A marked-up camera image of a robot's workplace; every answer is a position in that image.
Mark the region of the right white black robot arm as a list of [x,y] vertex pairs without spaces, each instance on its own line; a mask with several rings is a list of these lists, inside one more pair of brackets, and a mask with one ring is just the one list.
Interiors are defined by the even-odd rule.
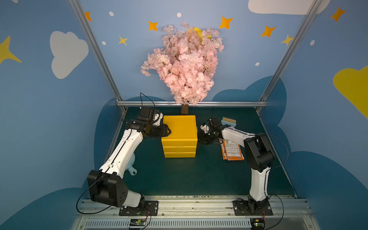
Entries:
[[232,141],[245,149],[246,160],[251,167],[251,188],[248,194],[248,204],[254,209],[260,209],[268,202],[268,178],[275,154],[271,150],[266,135],[247,133],[231,126],[210,127],[201,125],[198,140],[212,144],[216,139]]

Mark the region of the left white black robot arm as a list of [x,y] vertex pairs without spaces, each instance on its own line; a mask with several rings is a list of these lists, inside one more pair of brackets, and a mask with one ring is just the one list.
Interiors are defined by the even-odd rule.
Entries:
[[99,170],[92,170],[88,174],[90,199],[117,208],[142,209],[143,195],[129,190],[123,180],[124,173],[134,151],[144,140],[144,137],[162,138],[170,134],[170,129],[163,123],[161,117],[153,122],[130,120],[112,155]]

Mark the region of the yellow drawer cabinet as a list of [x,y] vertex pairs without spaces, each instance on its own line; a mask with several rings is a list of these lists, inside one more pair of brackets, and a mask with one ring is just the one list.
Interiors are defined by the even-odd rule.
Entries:
[[194,158],[197,148],[197,126],[194,115],[165,116],[163,123],[171,134],[162,138],[165,158]]

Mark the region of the orange flower seed bag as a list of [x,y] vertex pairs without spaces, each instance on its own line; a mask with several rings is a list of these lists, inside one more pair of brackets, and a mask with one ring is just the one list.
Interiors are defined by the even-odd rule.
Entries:
[[223,158],[223,160],[228,160],[227,159],[227,154],[226,154],[226,148],[225,148],[225,145],[223,143],[223,139],[219,138],[219,144],[220,144],[220,147],[221,147],[221,152],[222,152],[222,158]]

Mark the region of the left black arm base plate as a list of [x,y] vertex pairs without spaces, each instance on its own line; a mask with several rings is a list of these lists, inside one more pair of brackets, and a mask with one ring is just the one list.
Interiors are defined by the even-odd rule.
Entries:
[[119,216],[157,216],[159,208],[159,201],[148,200],[144,201],[137,207],[122,206],[119,210]]

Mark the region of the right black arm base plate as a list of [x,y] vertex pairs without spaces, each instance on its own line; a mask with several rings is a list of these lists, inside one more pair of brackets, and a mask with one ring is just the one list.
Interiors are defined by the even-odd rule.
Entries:
[[237,199],[232,202],[233,210],[236,216],[273,216],[268,200],[256,204],[253,201]]

